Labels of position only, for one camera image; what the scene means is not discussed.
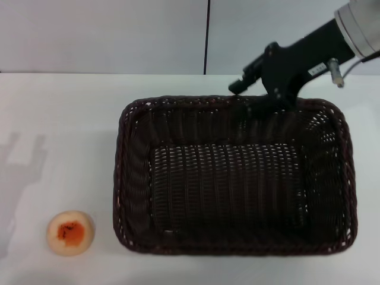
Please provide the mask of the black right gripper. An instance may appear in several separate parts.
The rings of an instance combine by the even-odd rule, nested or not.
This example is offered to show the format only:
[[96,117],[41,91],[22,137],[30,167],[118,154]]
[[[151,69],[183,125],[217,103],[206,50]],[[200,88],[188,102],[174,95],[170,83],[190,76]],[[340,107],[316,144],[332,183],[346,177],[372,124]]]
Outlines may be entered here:
[[288,47],[269,44],[228,89],[240,95],[261,78],[275,108],[294,109],[300,89],[308,80],[326,73],[330,60],[343,64],[353,58],[338,24],[331,20]]

